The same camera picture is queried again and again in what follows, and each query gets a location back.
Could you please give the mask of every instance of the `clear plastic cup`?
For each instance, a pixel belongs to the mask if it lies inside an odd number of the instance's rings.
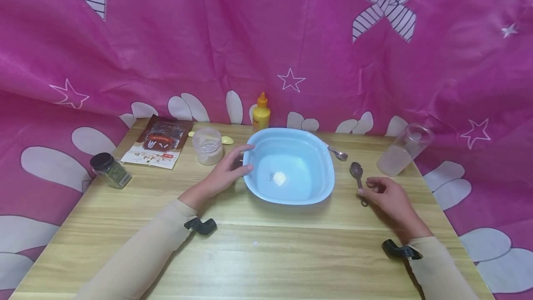
[[[206,166],[218,163],[224,156],[222,136],[215,129],[203,128],[196,131],[192,137],[192,145],[198,162]]]
[[[394,177],[404,170],[433,141],[434,133],[422,124],[411,123],[380,157],[376,166]]]

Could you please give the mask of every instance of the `white star print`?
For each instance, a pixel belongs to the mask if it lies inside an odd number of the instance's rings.
[[[468,148],[470,150],[472,149],[472,146],[474,145],[474,142],[476,142],[476,140],[478,140],[478,139],[481,139],[481,140],[484,140],[484,141],[491,140],[490,137],[487,135],[487,132],[485,132],[485,130],[487,130],[487,125],[489,124],[489,119],[488,118],[485,119],[483,122],[481,122],[481,124],[477,124],[476,122],[474,122],[473,120],[470,120],[470,119],[468,121],[472,125],[472,130],[468,131],[465,134],[462,134],[461,137],[468,138]],[[474,132],[474,131],[479,131],[478,128],[481,128],[481,132],[480,133],[483,133],[484,137],[481,137],[481,136],[477,135],[476,132]]]
[[[278,75],[278,77],[283,80],[283,89],[292,87],[292,89],[296,90],[298,93],[298,84],[305,80],[305,78],[294,78],[291,68],[289,68],[289,72],[287,73],[287,75]]]
[[[513,23],[509,27],[502,28],[502,34],[503,34],[503,38],[506,38],[511,34],[518,34],[518,30],[516,29]]]
[[[81,106],[83,106],[83,102],[89,98],[88,95],[77,93],[68,79],[65,80],[65,88],[53,85],[49,86],[63,94],[65,97],[59,102],[54,102],[55,104],[70,104],[74,109],[80,109]]]

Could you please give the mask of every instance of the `wooden table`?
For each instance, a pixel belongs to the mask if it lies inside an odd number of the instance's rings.
[[[143,130],[139,120],[115,151],[122,156]],[[236,144],[251,128],[212,126]],[[383,176],[375,164],[391,142],[385,137],[319,133],[347,152],[334,159],[336,184],[326,201],[312,206],[264,202],[242,180],[209,201],[203,219],[218,230],[196,234],[169,260],[145,295],[154,300],[420,299],[403,262],[387,258],[380,245],[394,233],[355,196],[348,172],[361,163],[365,177]],[[204,178],[212,167],[196,161],[192,139],[173,170],[127,165],[133,180],[116,190],[95,180],[11,300],[72,299],[106,261],[160,209]],[[411,164],[395,178],[406,188],[422,219],[449,249],[480,299],[494,299],[468,257],[420,172]]]

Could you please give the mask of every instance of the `pink curtain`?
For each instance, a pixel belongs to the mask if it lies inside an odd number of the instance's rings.
[[[0,44],[0,299],[135,118],[250,124],[260,92],[273,126],[431,127],[485,282],[533,297],[533,0],[0,0]]]

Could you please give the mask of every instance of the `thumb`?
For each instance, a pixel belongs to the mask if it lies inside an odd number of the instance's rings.
[[[230,174],[236,180],[239,177],[243,177],[249,174],[253,169],[254,169],[254,166],[252,164],[247,164],[246,166],[241,166],[235,170],[232,170]]]
[[[361,197],[367,198],[372,203],[378,203],[379,198],[380,198],[379,196],[381,195],[381,194],[378,194],[377,192],[372,191],[372,189],[369,189],[369,188],[361,188],[357,191],[357,193]]]

